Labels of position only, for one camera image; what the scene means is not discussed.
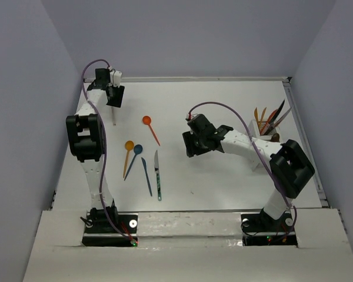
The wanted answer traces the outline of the beige plastic spoon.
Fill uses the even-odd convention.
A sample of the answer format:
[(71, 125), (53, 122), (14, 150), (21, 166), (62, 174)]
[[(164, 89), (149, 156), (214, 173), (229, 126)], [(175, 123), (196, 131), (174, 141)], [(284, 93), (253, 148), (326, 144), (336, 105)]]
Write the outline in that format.
[(116, 110), (115, 107), (111, 107), (111, 119), (112, 119), (112, 125), (116, 125), (116, 116), (115, 116)]

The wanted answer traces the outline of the orange-red plastic spoon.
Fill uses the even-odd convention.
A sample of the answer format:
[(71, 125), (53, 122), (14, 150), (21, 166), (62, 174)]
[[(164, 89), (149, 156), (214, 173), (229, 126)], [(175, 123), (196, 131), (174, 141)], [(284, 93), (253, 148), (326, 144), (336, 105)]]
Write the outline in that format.
[(142, 118), (142, 122), (143, 122), (143, 124), (145, 124), (145, 125), (147, 125), (147, 126), (149, 127), (149, 129), (150, 129), (150, 131), (151, 131), (151, 133), (152, 133), (152, 135), (153, 135), (153, 137), (154, 137), (156, 143), (158, 144), (158, 146), (160, 146), (161, 144), (160, 144), (160, 142), (159, 142), (159, 140), (158, 140), (158, 137), (157, 137), (156, 133), (154, 132), (154, 130), (153, 130), (153, 128), (152, 128), (152, 125), (151, 125), (151, 122), (152, 122), (151, 117), (148, 116), (148, 115), (145, 115), (145, 116)]

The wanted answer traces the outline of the patterned-handle metal knife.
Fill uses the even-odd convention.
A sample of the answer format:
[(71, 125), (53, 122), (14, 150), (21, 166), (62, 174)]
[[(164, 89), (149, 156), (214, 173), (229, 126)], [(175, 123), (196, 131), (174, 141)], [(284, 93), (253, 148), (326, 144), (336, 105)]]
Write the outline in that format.
[(158, 200), (162, 200), (162, 193), (161, 193), (161, 180), (159, 174), (159, 158), (158, 158), (158, 151), (155, 151), (154, 155), (154, 170), (156, 174), (156, 185), (157, 185), (157, 193), (158, 193)]

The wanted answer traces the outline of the yellow-orange plastic knife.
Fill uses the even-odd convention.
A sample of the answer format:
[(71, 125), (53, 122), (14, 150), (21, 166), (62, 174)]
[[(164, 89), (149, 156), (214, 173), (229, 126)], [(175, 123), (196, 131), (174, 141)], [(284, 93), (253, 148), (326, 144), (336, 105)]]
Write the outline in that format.
[(259, 120), (259, 131), (262, 129), (262, 127), (263, 127), (263, 120), (264, 120), (264, 116), (265, 116), (265, 113), (266, 113), (266, 111), (267, 111), (267, 107), (265, 107), (264, 109), (263, 109), (263, 111), (262, 111), (262, 113), (261, 113), (261, 118), (260, 118), (260, 120)]

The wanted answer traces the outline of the black-handle metal knife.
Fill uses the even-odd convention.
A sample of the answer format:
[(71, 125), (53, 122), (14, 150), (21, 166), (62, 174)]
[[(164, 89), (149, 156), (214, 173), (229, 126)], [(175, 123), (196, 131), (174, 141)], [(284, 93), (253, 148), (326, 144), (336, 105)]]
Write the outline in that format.
[(276, 118), (279, 116), (279, 114), (281, 113), (283, 107), (285, 105), (285, 101), (283, 100), (282, 103), (280, 104), (279, 108), (275, 111), (275, 113), (272, 115), (272, 117), (269, 119), (268, 121), (268, 127), (267, 129), (264, 131), (265, 134), (268, 134), (268, 132), (271, 130), (271, 126), (274, 124), (274, 122), (276, 121)]

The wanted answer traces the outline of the pink-handle metal knife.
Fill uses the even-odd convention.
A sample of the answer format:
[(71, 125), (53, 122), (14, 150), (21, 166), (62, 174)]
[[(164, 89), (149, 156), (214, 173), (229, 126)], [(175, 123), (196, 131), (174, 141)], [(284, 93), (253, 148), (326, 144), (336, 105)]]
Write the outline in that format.
[(291, 110), (292, 110), (292, 107), (290, 107), (278, 120), (272, 123), (271, 126), (269, 127), (269, 130), (270, 131), (274, 130), (288, 116)]

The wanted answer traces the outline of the dark brown wooden spoon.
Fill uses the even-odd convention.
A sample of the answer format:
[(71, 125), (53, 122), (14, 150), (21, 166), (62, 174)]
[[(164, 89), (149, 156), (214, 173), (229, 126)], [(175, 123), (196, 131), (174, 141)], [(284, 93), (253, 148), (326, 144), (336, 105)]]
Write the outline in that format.
[(270, 141), (271, 141), (271, 142), (277, 142), (277, 143), (279, 143), (279, 142), (280, 142), (280, 135), (279, 135), (279, 133), (274, 133), (274, 134), (272, 135), (272, 138), (271, 138)]

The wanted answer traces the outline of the orange-red plastic knife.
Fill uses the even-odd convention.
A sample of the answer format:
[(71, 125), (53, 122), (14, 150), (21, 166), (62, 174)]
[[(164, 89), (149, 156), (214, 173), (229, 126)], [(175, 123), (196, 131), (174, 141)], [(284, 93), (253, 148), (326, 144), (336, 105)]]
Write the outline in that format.
[(276, 118), (278, 117), (279, 115), (279, 111), (278, 110), (274, 110), (271, 115), (269, 116), (266, 124), (265, 124), (265, 127), (264, 127), (264, 130), (267, 131), (269, 129), (269, 127), (271, 126), (272, 123), (275, 122)]

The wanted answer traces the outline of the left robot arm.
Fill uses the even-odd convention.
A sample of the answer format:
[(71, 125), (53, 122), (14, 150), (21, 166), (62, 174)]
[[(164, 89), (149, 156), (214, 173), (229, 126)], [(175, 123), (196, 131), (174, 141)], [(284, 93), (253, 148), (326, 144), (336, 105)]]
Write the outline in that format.
[(106, 134), (98, 110), (100, 106), (121, 106), (124, 94), (121, 76), (121, 72), (110, 66), (96, 69), (93, 82), (87, 88), (82, 87), (85, 100), (81, 107), (66, 117), (66, 129), (70, 151), (84, 170), (91, 196), (91, 209), (82, 219), (85, 226), (96, 228), (98, 233), (104, 230), (123, 235), (105, 178)]

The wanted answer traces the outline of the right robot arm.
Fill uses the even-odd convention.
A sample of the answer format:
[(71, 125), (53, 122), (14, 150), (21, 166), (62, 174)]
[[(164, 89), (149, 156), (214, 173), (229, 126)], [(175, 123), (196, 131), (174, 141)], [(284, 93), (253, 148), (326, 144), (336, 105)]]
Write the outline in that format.
[(270, 174), (275, 190), (254, 220), (265, 230), (280, 224), (282, 215), (315, 174), (312, 163), (294, 140), (276, 143), (245, 135), (230, 126), (215, 127), (203, 114), (188, 119), (187, 125), (190, 130), (182, 136), (188, 157), (219, 151), (258, 160)]

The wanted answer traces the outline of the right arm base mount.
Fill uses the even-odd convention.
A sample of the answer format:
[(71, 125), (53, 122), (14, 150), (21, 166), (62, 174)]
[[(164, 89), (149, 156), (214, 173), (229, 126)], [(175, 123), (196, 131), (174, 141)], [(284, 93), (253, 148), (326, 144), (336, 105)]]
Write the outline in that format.
[(261, 217), (260, 213), (241, 214), (242, 242), (244, 246), (297, 246), (294, 220), (290, 212), (278, 220)]

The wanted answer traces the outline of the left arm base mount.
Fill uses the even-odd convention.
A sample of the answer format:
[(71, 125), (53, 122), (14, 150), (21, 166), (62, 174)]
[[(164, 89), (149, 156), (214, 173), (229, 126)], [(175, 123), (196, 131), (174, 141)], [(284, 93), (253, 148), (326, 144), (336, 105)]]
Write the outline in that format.
[(120, 213), (116, 229), (104, 214), (93, 220), (90, 214), (80, 217), (84, 222), (82, 245), (86, 247), (137, 247), (138, 213)]

